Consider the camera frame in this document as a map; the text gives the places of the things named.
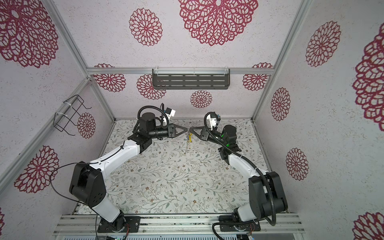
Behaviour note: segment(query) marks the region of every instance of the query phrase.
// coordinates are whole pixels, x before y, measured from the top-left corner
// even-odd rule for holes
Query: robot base
[[[219,216],[218,220],[219,220],[219,222],[223,222],[223,223],[234,222],[233,217],[227,216],[227,215]],[[250,232],[251,226],[252,226],[253,232],[257,232],[257,231],[261,230],[260,224],[258,222],[256,222],[256,223],[253,223],[253,225],[252,225],[252,223],[248,223],[248,224],[244,224],[244,225],[220,225],[220,231],[222,231],[222,232],[236,232],[236,231]]]
[[[128,225],[129,225],[129,232],[138,232],[139,231],[139,226],[140,226],[140,217],[125,217],[125,220]],[[111,225],[109,222],[107,222],[104,219],[101,219],[99,228],[97,229],[98,233],[111,233],[115,232],[111,230]],[[127,232],[127,227],[124,227],[122,232]]]

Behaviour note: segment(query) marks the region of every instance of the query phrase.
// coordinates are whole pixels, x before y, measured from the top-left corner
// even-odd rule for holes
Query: black mounting plate
[[[140,226],[140,217],[124,217],[126,223],[129,225],[129,232],[138,232]],[[98,233],[112,233],[108,228],[108,224],[104,219],[100,220],[100,225],[97,229]]]
[[[219,216],[218,220],[219,220],[219,222],[233,222],[232,216],[225,216],[225,215]],[[237,232],[237,231],[250,232],[251,226],[252,226],[253,232],[258,232],[261,230],[260,223],[255,222],[255,223],[247,223],[247,224],[243,224],[243,225],[220,225],[220,231],[222,231],[222,232]]]

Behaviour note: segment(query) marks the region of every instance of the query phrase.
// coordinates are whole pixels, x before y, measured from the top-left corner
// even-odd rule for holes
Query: red doily pattern
[[[273,94],[271,101],[271,113],[276,121],[283,120],[291,107],[291,99],[287,89],[279,88]]]
[[[83,113],[77,121],[77,129],[83,138],[90,138],[95,133],[95,119],[90,113]]]
[[[359,215],[353,226],[354,240],[383,240],[384,216],[377,212]]]
[[[297,148],[292,148],[285,160],[289,174],[296,180],[303,180],[308,174],[308,161],[304,153]]]
[[[305,55],[307,63],[317,67],[327,62],[337,49],[340,35],[340,26],[337,22],[330,21],[319,27],[308,43]]]
[[[253,68],[273,68],[273,66],[270,63],[259,63]],[[267,74],[246,74],[243,76],[243,85],[248,90],[257,91],[264,88],[268,77]]]
[[[132,13],[129,28],[133,37],[145,46],[157,44],[163,35],[159,19],[153,12],[144,8]]]
[[[114,68],[109,64],[97,64],[96,68]],[[94,74],[98,85],[110,92],[120,92],[125,88],[125,78],[123,74]]]
[[[384,131],[384,23],[379,34],[364,48],[364,56],[355,67],[357,80],[355,103],[364,109],[364,117]]]
[[[204,90],[198,90],[191,95],[191,103],[197,108],[205,108],[212,102],[212,95]]]
[[[27,165],[23,173],[16,179],[14,186],[21,192],[37,193],[49,186],[49,177],[55,179],[59,168],[59,159],[55,151],[49,146],[43,146]]]
[[[3,226],[5,225],[4,223],[4,214],[1,212],[1,208],[0,208],[0,236],[1,236],[1,231],[3,230]]]
[[[0,52],[23,67],[49,65],[58,35],[39,0],[0,1]]]
[[[153,88],[151,74],[140,76],[137,80],[137,89],[141,95],[152,100],[162,98],[167,92],[166,90],[156,90]]]
[[[179,0],[184,28],[200,43],[233,41],[252,21],[257,0]]]

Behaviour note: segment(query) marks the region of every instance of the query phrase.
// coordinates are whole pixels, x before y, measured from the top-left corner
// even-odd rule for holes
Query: floral tabletop
[[[174,120],[187,128],[202,120]],[[104,153],[132,134],[136,120],[116,122]],[[267,170],[249,119],[223,119],[219,131],[231,124],[244,156]],[[218,144],[185,133],[153,140],[146,151],[129,159],[105,179],[108,197],[124,213],[223,213],[248,203],[248,180],[220,158]],[[80,205],[77,214],[94,214]]]

